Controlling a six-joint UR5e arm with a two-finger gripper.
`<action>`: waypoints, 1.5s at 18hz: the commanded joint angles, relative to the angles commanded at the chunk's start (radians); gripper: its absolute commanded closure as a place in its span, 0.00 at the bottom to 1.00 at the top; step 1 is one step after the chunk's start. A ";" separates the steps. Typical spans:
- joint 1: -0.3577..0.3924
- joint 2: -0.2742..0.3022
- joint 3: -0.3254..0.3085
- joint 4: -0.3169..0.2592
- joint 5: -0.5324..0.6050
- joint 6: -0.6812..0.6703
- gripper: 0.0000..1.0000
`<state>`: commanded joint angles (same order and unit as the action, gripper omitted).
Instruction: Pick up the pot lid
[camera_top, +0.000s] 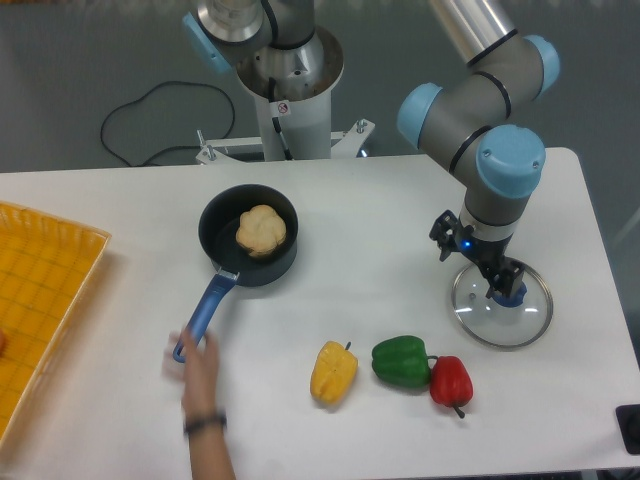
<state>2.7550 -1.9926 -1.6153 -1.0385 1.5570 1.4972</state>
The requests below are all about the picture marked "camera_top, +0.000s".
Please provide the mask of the person's hand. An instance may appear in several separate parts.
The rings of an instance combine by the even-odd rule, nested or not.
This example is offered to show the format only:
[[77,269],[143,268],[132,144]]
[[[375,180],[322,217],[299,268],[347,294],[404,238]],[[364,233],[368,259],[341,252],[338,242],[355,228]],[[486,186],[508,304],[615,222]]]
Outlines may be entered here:
[[209,416],[217,410],[216,390],[219,373],[219,346],[217,337],[207,331],[203,337],[204,348],[200,349],[187,330],[172,332],[172,344],[183,342],[185,357],[182,380],[184,392],[182,407],[188,421]]

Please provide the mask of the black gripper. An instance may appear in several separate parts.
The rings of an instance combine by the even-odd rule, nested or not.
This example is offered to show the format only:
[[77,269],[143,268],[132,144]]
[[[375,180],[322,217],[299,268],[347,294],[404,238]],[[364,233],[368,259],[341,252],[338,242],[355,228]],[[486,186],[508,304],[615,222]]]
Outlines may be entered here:
[[459,251],[484,272],[489,284],[487,298],[496,294],[512,298],[523,283],[525,264],[516,259],[504,259],[511,237],[483,240],[471,225],[457,225],[458,219],[450,210],[444,211],[434,221],[429,238],[440,250],[439,260],[444,262],[452,253]]

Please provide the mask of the person's forearm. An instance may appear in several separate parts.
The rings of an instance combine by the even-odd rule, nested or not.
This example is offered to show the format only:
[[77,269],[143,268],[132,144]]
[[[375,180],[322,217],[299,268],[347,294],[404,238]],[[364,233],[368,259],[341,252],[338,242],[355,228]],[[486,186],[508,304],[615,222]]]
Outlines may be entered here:
[[193,479],[235,479],[236,474],[220,424],[209,424],[187,435]]

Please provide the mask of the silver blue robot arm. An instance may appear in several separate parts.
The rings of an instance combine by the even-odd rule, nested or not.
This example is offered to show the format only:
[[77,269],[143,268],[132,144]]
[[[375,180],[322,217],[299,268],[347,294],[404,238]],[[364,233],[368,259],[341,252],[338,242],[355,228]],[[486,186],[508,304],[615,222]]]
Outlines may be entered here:
[[[512,125],[512,111],[556,81],[555,48],[522,36],[496,1],[435,1],[437,19],[470,74],[444,90],[427,83],[403,101],[397,128],[466,189],[461,211],[444,213],[430,236],[442,257],[476,265],[488,294],[513,303],[524,292],[525,266],[506,248],[539,184],[545,146]],[[234,71],[253,96],[268,160],[327,158],[331,92],[344,69],[340,44],[317,25],[310,1],[202,1],[183,27],[203,61]]]

